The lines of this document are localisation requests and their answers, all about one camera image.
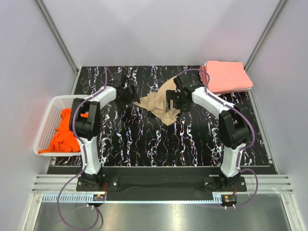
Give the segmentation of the beige t shirt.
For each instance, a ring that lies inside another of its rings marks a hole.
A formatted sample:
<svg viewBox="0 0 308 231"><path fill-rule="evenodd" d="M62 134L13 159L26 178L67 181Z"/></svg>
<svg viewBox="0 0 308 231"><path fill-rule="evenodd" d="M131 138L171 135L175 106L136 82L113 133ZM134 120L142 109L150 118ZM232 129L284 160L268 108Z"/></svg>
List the beige t shirt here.
<svg viewBox="0 0 308 231"><path fill-rule="evenodd" d="M148 93L147 96L140 98L140 103L134 102L133 104L152 112L163 124L169 126L176 122L177 115L180 113L180 110L175 108L171 108L166 112L166 92L167 90L175 89L176 85L174 83L174 77L172 77L157 92Z"/></svg>

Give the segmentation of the white plastic laundry basket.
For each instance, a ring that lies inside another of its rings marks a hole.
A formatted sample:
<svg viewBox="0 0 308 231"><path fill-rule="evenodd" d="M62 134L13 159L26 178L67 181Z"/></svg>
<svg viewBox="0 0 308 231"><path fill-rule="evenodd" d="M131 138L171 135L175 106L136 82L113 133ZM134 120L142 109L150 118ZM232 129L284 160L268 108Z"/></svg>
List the white plastic laundry basket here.
<svg viewBox="0 0 308 231"><path fill-rule="evenodd" d="M33 152L40 156L56 156L56 157L70 157L79 156L81 152L76 153L51 153L46 152L39 154L39 151L48 149L49 144L56 133L56 128L59 127L62 121L61 112L63 109L72 108L72 104L75 98L87 98L88 95L61 95L51 99L46 112L43 117L43 121L38 130L38 135L34 143Z"/></svg>

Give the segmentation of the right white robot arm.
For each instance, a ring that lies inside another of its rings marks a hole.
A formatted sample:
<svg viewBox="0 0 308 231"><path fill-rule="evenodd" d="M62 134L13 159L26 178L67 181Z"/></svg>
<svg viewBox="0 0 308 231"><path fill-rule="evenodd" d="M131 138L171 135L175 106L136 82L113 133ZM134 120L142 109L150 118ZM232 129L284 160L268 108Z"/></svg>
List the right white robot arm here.
<svg viewBox="0 0 308 231"><path fill-rule="evenodd" d="M209 190L232 191L239 181L240 158L249 138L254 137L253 128L245 117L247 108L234 105L213 94L201 82L193 82L186 76L173 78L174 90L166 91L166 112L177 109L188 112L191 104L197 104L218 119L218 135L224 145L220 173Z"/></svg>

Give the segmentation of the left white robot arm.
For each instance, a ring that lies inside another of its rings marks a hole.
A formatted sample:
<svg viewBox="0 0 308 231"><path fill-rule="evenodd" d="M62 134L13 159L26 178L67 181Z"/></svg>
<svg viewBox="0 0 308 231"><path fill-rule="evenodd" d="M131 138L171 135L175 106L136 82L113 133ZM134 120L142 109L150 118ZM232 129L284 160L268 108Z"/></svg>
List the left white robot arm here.
<svg viewBox="0 0 308 231"><path fill-rule="evenodd" d="M113 74L110 82L93 95L74 98L69 129L77 139L83 164L81 173L77 175L77 191L98 191L107 187L97 149L102 108L115 102L123 109L126 105L138 101L135 87L120 73Z"/></svg>

